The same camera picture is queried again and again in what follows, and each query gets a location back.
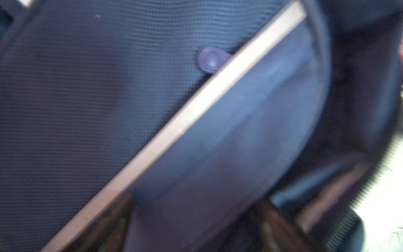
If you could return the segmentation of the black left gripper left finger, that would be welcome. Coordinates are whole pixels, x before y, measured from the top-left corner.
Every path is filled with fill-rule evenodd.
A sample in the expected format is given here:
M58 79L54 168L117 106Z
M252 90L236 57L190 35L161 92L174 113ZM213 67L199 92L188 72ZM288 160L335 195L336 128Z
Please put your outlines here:
M73 241L65 252L121 252L123 251L133 196L124 193L104 215L98 218L82 235Z

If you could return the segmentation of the navy blue backpack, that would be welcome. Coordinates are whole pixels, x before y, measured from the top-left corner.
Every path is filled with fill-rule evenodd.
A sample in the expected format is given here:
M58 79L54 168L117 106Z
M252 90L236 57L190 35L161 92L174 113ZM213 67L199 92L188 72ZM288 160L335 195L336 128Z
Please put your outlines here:
M402 1L1 1L1 251L64 252L124 193L122 252L315 247L401 126Z

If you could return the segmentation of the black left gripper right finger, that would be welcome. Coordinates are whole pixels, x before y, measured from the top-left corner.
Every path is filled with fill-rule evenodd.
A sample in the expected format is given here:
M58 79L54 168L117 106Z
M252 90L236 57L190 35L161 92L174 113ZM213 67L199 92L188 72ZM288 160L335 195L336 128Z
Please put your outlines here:
M301 230L269 200L254 205L263 252L313 252L315 247Z

